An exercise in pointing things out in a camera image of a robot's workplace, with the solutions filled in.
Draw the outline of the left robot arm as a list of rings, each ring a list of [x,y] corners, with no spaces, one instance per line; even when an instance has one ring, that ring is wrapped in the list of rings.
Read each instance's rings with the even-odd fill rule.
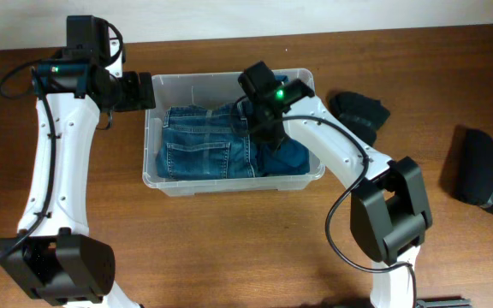
[[[130,307],[112,248],[89,234],[86,183],[101,115],[149,110],[148,73],[123,70],[122,35],[107,20],[71,15],[67,43],[29,63],[38,142],[26,209],[0,239],[0,267],[31,299],[63,307]]]

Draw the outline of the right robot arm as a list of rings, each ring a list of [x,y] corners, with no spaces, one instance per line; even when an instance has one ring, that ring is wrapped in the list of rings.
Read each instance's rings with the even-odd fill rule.
[[[414,265],[433,223],[420,167],[410,157],[394,160],[367,145],[311,87],[299,79],[278,80],[264,62],[245,69],[238,83],[253,105],[249,135],[271,145],[286,138],[301,143],[345,187],[325,218],[324,233],[341,260],[372,275],[371,305],[417,306]],[[333,215],[346,198],[350,231],[369,267],[347,258],[332,239]]]

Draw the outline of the dark blue jeans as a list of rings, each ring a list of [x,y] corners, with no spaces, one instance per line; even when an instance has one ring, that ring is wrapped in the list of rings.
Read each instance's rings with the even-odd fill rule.
[[[209,110],[172,107],[163,119],[157,176],[177,181],[222,180],[258,176],[258,148],[243,133],[252,104],[243,100]]]

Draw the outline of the blue taped sweater bundle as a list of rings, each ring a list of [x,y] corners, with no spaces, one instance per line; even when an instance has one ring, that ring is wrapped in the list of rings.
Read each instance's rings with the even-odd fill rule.
[[[303,175],[310,170],[309,151],[299,142],[287,138],[278,148],[270,148],[254,141],[249,133],[253,104],[268,104],[282,113],[290,105],[314,93],[301,80],[289,81],[286,76],[268,74],[247,74],[239,78],[241,88],[249,100],[248,134],[257,146],[256,162],[258,176]]]

